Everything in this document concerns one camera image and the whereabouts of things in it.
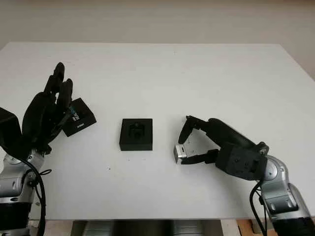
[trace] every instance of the white table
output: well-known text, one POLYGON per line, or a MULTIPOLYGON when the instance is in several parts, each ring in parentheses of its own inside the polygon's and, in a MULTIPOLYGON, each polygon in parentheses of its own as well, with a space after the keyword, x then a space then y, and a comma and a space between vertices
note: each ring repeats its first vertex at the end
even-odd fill
MULTIPOLYGON (((47 219, 253 218, 254 181, 213 164, 175 164, 185 115, 220 118, 266 142, 315 215, 315 83, 281 46, 9 43, 0 52, 0 105, 22 122, 59 61, 97 124, 51 143, 42 168, 53 169, 43 177, 47 219), (153 119, 153 151, 120 151, 123 118, 153 119)), ((202 132, 189 141, 190 151, 214 147, 202 132)))

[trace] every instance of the white wall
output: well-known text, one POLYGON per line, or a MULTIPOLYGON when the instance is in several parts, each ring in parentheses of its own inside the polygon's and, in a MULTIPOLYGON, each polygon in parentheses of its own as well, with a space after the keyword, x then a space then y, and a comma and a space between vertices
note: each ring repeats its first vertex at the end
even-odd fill
POLYGON ((280 43, 315 78, 315 1, 2 0, 8 41, 280 43))

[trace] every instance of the black cable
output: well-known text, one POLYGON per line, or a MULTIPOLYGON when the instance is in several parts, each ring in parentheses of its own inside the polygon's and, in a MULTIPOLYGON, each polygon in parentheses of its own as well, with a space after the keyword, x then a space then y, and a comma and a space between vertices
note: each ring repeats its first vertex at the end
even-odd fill
POLYGON ((45 176, 45 175, 50 174, 52 171, 53 171, 52 169, 47 169, 47 170, 44 170, 44 171, 40 172, 39 174, 41 176, 45 176))
POLYGON ((254 196, 254 193, 256 192, 256 190, 258 189, 258 187, 260 186, 260 184, 261 184, 261 181, 259 181, 259 182, 255 185, 255 187, 251 190, 251 193, 250 193, 250 204, 251 204, 252 212, 253 212, 253 214, 254 214, 254 216, 255 216, 257 222, 258 222, 258 225, 259 225, 259 227, 260 227, 260 229, 261 229, 262 235, 263 235, 263 236, 267 236, 266 231, 265 231, 265 229, 264 229, 264 227, 263 227, 263 225, 262 225, 262 223, 261 223, 261 221, 260 221, 260 218, 259 218, 258 215, 257 215, 256 209, 255 209, 255 206, 254 206, 254 203, 253 203, 253 201, 252 201, 252 198, 253 198, 253 196, 254 196))
POLYGON ((40 173, 35 168, 35 166, 33 166, 30 162, 28 162, 28 161, 26 161, 24 159, 18 159, 18 160, 20 160, 25 165, 27 165, 34 172, 34 174, 36 175, 36 178, 38 180, 38 184, 39 184, 40 192, 41 192, 41 198, 39 199, 41 207, 40 207, 40 220, 39 220, 37 236, 43 236, 44 232, 45 232, 45 227, 46 227, 46 220, 45 220, 45 216, 46 216, 46 195, 45 195, 45 187, 44 187, 43 179, 41 178, 40 173))
POLYGON ((257 189, 257 190, 255 191, 255 193, 259 196, 259 201, 260 201, 260 203, 264 206, 265 231, 266 231, 266 235, 267 235, 267 213, 266 213, 266 206, 265 206, 265 204, 263 204, 261 195, 260 195, 260 193, 258 193, 258 191, 261 191, 261 189, 257 189))
POLYGON ((267 235, 267 213, 266 213, 266 206, 264 205, 264 215, 265 215, 265 231, 267 235))
MULTIPOLYGON (((45 170, 45 171, 40 172, 39 174, 40 174, 41 176, 45 176, 45 175, 50 174, 52 171, 53 171, 52 169, 47 169, 47 170, 45 170)), ((40 196, 40 194, 39 194, 39 192, 38 192, 37 185, 35 186, 35 191, 36 191, 36 195, 37 195, 38 199, 41 200, 41 196, 40 196)))

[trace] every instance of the small black box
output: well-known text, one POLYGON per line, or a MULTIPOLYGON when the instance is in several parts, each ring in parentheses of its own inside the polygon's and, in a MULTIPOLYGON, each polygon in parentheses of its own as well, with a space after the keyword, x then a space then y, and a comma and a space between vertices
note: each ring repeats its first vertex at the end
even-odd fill
POLYGON ((121 151, 152 150, 152 119, 123 119, 119 146, 121 151))
POLYGON ((70 110, 71 117, 63 126, 63 131, 68 137, 96 123, 94 114, 81 98, 71 102, 70 110))

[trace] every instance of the robotic arm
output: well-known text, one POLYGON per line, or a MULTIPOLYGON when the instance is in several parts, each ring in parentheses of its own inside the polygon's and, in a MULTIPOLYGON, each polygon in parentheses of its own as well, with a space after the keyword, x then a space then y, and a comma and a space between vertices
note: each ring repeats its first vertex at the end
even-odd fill
POLYGON ((38 93, 27 108, 22 130, 17 117, 0 108, 0 146, 7 155, 0 173, 0 235, 28 236, 28 215, 34 190, 40 186, 41 217, 37 235, 45 231, 45 190, 39 169, 48 145, 60 133, 70 117, 72 81, 63 82, 64 65, 57 64, 43 92, 38 93))
POLYGON ((215 163, 216 167, 229 175, 258 181, 250 194, 250 202, 263 235, 267 235, 266 229, 252 203, 252 197, 259 187, 261 203, 266 207, 279 236, 315 236, 310 213, 298 189, 289 182, 287 167, 282 161, 267 154, 269 148, 264 142, 254 144, 219 119, 203 121, 187 116, 178 143, 174 148, 178 164, 215 163), (213 149, 206 154, 187 157, 183 143, 193 129, 206 132, 220 146, 220 150, 213 149))

